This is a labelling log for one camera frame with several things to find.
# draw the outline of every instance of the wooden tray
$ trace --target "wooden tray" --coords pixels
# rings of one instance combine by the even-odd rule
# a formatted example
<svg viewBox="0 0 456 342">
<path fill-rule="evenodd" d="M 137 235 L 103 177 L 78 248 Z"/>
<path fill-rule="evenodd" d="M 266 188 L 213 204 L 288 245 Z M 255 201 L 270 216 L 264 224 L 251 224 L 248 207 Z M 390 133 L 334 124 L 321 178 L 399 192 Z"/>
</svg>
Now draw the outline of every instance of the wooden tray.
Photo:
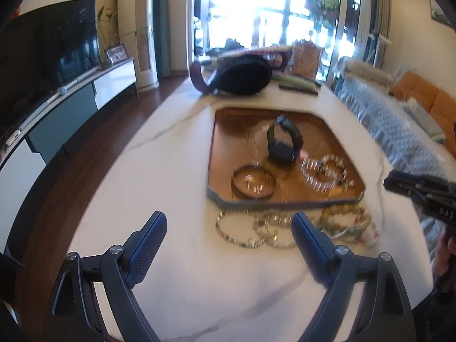
<svg viewBox="0 0 456 342">
<path fill-rule="evenodd" d="M 343 192 L 335 187 L 318 193 L 302 178 L 300 162 L 283 167 L 268 160 L 266 132 L 275 119 L 284 114 L 299 128 L 304 147 L 310 158 L 321 159 L 334 154 L 344 159 L 348 178 L 354 187 Z M 277 140 L 290 140 L 280 128 L 275 130 Z M 231 176 L 236 166 L 259 161 L 277 178 L 276 191 L 269 199 L 259 201 L 239 196 L 231 187 Z M 311 113 L 275 109 L 222 108 L 216 111 L 209 156 L 207 194 L 223 209 L 304 209 L 325 207 L 336 203 L 353 203 L 362 199 L 366 186 L 347 153 L 325 121 Z"/>
</svg>

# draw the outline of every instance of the picture frame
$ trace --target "picture frame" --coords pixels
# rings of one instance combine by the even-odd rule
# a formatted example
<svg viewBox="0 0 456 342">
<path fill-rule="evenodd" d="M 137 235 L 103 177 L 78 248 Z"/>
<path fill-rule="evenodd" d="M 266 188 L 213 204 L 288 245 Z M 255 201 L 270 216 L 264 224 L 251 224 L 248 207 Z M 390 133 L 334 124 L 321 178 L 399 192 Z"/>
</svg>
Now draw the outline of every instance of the picture frame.
<svg viewBox="0 0 456 342">
<path fill-rule="evenodd" d="M 124 44 L 110 47 L 109 49 L 106 49 L 104 53 L 106 54 L 106 57 L 111 59 L 113 64 L 119 63 L 130 57 Z"/>
<path fill-rule="evenodd" d="M 436 2 L 436 0 L 429 0 L 430 2 L 430 16 L 432 20 L 435 20 L 436 22 L 442 23 L 443 25 L 446 25 L 448 27 L 452 27 L 450 21 L 446 17 L 445 13 L 440 9 L 439 4 Z"/>
</svg>

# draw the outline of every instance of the blue gripper pad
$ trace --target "blue gripper pad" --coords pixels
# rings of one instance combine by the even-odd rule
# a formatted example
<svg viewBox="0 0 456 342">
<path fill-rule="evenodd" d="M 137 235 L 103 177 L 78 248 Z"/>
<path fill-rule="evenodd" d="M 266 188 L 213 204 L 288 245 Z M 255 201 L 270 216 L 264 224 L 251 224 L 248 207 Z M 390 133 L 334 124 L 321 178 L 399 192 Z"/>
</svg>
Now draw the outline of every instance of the blue gripper pad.
<svg viewBox="0 0 456 342">
<path fill-rule="evenodd" d="M 293 216 L 291 233 L 314 280 L 329 288 L 332 283 L 331 264 L 335 257 L 334 244 L 326 234 L 315 229 L 304 212 Z"/>
<path fill-rule="evenodd" d="M 165 214 L 156 211 L 143 228 L 132 233 L 125 242 L 121 269 L 130 289 L 144 280 L 165 237 L 167 227 Z"/>
</svg>

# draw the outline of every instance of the white cabinet door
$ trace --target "white cabinet door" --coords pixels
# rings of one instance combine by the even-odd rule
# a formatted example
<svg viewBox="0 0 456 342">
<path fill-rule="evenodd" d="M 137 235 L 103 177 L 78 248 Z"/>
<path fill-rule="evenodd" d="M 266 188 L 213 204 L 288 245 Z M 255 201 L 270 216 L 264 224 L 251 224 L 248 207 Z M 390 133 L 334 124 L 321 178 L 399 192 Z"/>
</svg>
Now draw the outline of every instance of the white cabinet door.
<svg viewBox="0 0 456 342">
<path fill-rule="evenodd" d="M 3 253 L 17 212 L 46 163 L 22 140 L 0 170 L 0 252 Z"/>
<path fill-rule="evenodd" d="M 109 100 L 116 97 L 120 92 L 136 81 L 135 66 L 129 61 L 94 81 L 95 103 L 101 109 Z"/>
</svg>

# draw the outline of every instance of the wooden floor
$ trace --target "wooden floor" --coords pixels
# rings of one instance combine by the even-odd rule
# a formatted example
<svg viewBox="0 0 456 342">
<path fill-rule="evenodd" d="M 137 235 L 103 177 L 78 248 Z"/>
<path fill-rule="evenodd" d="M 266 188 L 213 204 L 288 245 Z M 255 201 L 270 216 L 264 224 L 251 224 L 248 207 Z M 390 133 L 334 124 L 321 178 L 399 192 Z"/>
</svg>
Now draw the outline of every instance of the wooden floor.
<svg viewBox="0 0 456 342">
<path fill-rule="evenodd" d="M 42 340 L 47 301 L 88 203 L 126 144 L 186 77 L 160 81 L 156 90 L 111 106 L 105 119 L 66 163 L 40 209 L 17 277 L 15 309 L 31 341 Z"/>
</svg>

